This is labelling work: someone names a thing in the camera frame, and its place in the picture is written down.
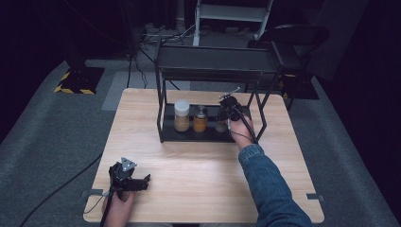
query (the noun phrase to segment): black chair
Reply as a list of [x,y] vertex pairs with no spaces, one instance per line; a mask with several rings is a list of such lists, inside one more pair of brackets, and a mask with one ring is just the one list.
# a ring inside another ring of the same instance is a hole
[[267,48],[269,42],[287,45],[287,51],[282,53],[283,73],[278,79],[281,85],[276,86],[283,87],[282,93],[291,93],[288,110],[303,83],[310,82],[313,77],[306,72],[312,51],[329,37],[330,31],[323,26],[281,25],[265,31],[259,40],[248,42],[248,48]]

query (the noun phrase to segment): white shelf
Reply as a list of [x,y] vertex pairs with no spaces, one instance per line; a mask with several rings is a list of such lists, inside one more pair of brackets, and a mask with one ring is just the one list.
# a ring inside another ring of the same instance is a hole
[[205,19],[262,22],[266,13],[265,8],[200,5],[200,17]]

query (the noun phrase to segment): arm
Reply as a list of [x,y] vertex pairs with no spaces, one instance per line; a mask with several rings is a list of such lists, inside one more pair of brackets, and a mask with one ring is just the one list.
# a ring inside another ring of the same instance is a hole
[[[135,199],[134,192],[124,192],[123,198],[120,200],[117,194],[114,192],[112,198],[112,204],[110,207],[109,214],[106,218],[106,227],[124,227],[130,219],[133,201]],[[108,199],[106,198],[103,202],[103,212],[106,208]]]
[[253,144],[241,121],[231,123],[232,136],[241,150],[238,160],[258,211],[257,226],[312,226],[310,218],[292,199],[291,191],[274,162]]

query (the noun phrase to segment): hand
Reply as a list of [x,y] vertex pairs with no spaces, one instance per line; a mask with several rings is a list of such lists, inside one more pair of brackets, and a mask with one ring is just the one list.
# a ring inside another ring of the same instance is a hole
[[[244,115],[244,117],[253,130],[252,120],[246,115]],[[245,147],[253,143],[253,138],[251,136],[251,133],[249,132],[247,126],[244,124],[244,122],[242,122],[241,119],[237,121],[230,121],[230,128],[231,128],[231,136],[238,145],[239,150],[243,150]]]
[[[110,206],[109,214],[106,218],[106,226],[107,227],[124,227],[126,226],[128,220],[130,219],[133,201],[135,199],[134,192],[124,192],[123,198],[120,200],[117,196],[117,193],[114,192],[112,198],[112,204]],[[106,198],[103,202],[102,211],[106,209],[106,205],[108,202],[108,198]]]

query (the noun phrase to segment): gray carpet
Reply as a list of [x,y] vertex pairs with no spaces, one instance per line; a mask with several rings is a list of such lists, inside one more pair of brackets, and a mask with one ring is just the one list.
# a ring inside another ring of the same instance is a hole
[[[212,32],[200,44],[245,47],[250,38]],[[191,44],[192,39],[184,40]],[[152,46],[148,46],[152,56]],[[151,62],[141,53],[148,88],[154,79]],[[0,147],[0,226],[18,226],[51,192],[89,165],[103,151],[115,108],[127,86],[127,61],[87,61],[105,67],[96,95],[54,93],[68,65],[51,72]],[[144,86],[132,69],[132,87]],[[295,100],[289,112],[317,193],[324,197],[325,221],[317,226],[399,226],[362,163],[319,82],[320,100]],[[177,84],[191,90],[208,83]],[[232,90],[236,84],[218,88]],[[98,162],[44,203],[26,226],[97,226],[82,218],[85,199]]]

